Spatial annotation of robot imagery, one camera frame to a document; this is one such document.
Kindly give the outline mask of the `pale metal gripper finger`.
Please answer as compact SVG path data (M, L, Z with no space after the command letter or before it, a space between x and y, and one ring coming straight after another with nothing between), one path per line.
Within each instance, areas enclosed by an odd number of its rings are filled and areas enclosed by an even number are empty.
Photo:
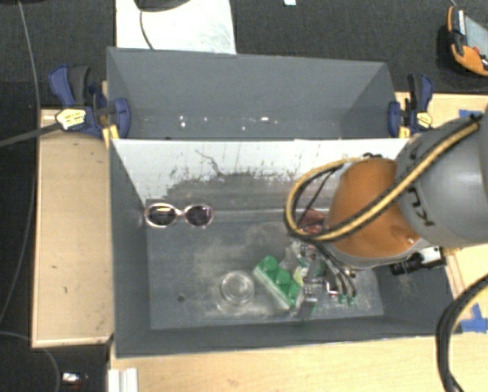
M302 314L314 315L320 302L320 289L315 286L303 288Z
M296 266L309 266L313 262L313 250L301 241L292 241L290 254Z

